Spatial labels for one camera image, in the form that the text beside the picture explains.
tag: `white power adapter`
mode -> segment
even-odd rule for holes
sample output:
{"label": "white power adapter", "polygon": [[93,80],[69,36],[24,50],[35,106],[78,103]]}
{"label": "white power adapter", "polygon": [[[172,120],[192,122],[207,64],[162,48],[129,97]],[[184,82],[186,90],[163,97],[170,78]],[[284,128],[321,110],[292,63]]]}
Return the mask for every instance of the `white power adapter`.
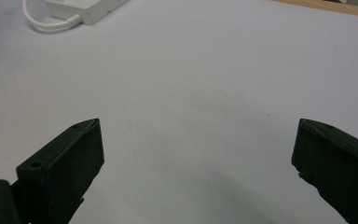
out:
{"label": "white power adapter", "polygon": [[46,0],[52,17],[65,20],[59,23],[42,23],[28,13],[28,0],[22,0],[22,10],[27,20],[37,29],[55,32],[70,29],[83,22],[92,25],[129,0]]}

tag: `white table surface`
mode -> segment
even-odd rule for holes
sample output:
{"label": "white table surface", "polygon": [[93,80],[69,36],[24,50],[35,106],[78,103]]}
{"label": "white table surface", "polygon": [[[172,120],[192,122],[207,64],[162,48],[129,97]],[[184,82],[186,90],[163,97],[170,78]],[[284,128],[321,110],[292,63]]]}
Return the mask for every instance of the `white table surface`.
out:
{"label": "white table surface", "polygon": [[0,179],[93,118],[106,163],[71,223],[345,223],[290,160],[300,118],[358,137],[358,17],[130,0],[44,35],[0,0]]}

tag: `screw hole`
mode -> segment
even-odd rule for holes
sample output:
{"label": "screw hole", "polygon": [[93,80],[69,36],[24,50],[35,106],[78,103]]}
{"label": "screw hole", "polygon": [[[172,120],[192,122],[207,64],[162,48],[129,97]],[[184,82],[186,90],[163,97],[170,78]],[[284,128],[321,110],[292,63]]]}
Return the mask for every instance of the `screw hole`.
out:
{"label": "screw hole", "polygon": [[43,164],[42,161],[35,161],[35,162],[31,163],[31,168],[37,169],[37,168],[41,167],[42,164]]}

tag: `table surface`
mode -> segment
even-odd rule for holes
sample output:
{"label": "table surface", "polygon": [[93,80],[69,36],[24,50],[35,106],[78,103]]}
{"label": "table surface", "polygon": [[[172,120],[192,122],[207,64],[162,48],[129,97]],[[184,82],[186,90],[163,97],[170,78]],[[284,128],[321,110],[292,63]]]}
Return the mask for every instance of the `table surface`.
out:
{"label": "table surface", "polygon": [[71,223],[345,223],[290,160],[300,118],[358,137],[358,17],[130,0],[45,35],[0,0],[0,179],[93,118],[106,163]]}

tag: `white cable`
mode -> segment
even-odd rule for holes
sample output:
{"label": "white cable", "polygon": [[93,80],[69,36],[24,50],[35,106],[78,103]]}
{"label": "white cable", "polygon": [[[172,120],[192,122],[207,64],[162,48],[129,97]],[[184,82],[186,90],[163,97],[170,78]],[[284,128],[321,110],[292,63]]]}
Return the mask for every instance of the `white cable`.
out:
{"label": "white cable", "polygon": [[72,27],[75,27],[82,22],[82,19],[78,14],[75,14],[75,16],[69,18],[66,21],[58,23],[42,23],[40,21],[36,21],[28,13],[28,0],[22,0],[22,11],[24,12],[24,15],[27,18],[28,22],[30,22],[35,28],[45,32],[71,29]]}

